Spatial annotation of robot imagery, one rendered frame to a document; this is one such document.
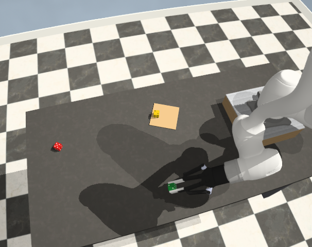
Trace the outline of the yellow die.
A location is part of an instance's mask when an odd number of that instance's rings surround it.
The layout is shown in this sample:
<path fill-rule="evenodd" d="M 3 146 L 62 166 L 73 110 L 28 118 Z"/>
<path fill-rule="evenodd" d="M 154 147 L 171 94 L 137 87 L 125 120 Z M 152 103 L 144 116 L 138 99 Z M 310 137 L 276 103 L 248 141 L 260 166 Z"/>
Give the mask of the yellow die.
<path fill-rule="evenodd" d="M 153 117 L 159 118 L 159 110 L 154 110 Z"/>

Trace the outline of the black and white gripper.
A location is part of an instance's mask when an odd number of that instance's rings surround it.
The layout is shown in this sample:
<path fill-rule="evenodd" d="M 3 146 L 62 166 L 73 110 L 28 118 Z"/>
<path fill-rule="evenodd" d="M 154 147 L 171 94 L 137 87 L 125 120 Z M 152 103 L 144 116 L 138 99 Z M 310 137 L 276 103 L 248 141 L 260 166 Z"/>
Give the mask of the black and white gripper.
<path fill-rule="evenodd" d="M 191 174 L 196 173 L 200 170 L 204 170 L 203 173 L 198 174 L 198 175 L 191 175 Z M 189 175 L 191 175 L 191 176 L 189 176 Z M 184 181 L 195 180 L 195 179 L 200 179 L 200 178 L 201 178 L 201 182 L 199 182 L 199 183 L 196 183 L 196 184 L 193 184 L 193 185 L 190 185 L 187 187 L 182 187 L 182 188 L 170 190 L 169 193 L 186 191 L 186 193 L 188 195 L 198 195 L 198 194 L 205 194 L 205 193 L 211 195 L 212 194 L 211 193 L 212 188 L 214 188 L 215 186 L 218 186 L 218 185 L 229 183 L 227 176 L 226 176 L 226 173 L 225 173 L 225 170 L 224 170 L 224 164 L 209 168 L 209 167 L 206 167 L 204 163 L 202 163 L 198 167 L 191 169 L 187 172 L 184 172 L 182 178 L 176 179 L 175 181 L 168 182 L 168 184 L 170 184 L 170 183 L 178 184 L 178 183 L 182 183 Z M 206 190 L 190 191 L 192 189 L 195 189 L 195 188 L 198 188 L 198 187 L 201 187 L 204 185 L 209 187 L 209 188 L 207 188 Z"/>

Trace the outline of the green die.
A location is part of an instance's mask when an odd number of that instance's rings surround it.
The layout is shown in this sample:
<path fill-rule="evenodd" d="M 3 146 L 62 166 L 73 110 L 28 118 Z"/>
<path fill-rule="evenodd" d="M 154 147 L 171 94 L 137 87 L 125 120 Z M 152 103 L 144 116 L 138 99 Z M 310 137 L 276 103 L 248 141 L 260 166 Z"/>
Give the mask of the green die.
<path fill-rule="evenodd" d="M 177 186 L 175 183 L 167 184 L 167 186 L 168 186 L 168 191 L 177 189 Z"/>

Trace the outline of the red die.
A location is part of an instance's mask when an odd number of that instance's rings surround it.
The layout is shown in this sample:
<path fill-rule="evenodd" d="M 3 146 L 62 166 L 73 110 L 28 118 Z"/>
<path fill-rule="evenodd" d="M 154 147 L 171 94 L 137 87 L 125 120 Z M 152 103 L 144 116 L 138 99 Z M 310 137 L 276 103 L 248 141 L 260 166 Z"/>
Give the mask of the red die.
<path fill-rule="evenodd" d="M 54 145 L 54 149 L 56 149 L 58 151 L 60 151 L 62 149 L 62 147 L 63 146 L 60 143 L 58 143 L 58 142 L 56 142 L 55 145 Z"/>

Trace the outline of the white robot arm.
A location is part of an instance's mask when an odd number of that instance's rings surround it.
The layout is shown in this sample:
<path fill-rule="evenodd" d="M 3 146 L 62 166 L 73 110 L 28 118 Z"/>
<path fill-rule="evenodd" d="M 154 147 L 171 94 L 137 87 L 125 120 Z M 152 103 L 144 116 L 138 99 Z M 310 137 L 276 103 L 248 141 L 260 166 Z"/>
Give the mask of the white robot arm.
<path fill-rule="evenodd" d="M 248 100 L 250 116 L 236 117 L 232 133 L 239 158 L 224 163 L 230 184 L 270 176 L 282 167 L 279 152 L 264 148 L 266 128 L 289 126 L 293 118 L 312 129 L 312 49 L 302 75 L 282 70 L 272 76 L 258 100 Z"/>

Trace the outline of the pale yellow mat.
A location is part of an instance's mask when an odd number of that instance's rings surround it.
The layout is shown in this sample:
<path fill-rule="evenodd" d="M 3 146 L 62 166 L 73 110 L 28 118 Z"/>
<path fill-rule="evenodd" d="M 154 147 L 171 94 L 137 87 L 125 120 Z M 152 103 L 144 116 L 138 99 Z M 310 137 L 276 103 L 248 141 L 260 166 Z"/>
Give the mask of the pale yellow mat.
<path fill-rule="evenodd" d="M 159 118 L 153 117 L 154 110 L 159 110 Z M 150 124 L 151 126 L 176 129 L 179 107 L 154 103 Z"/>

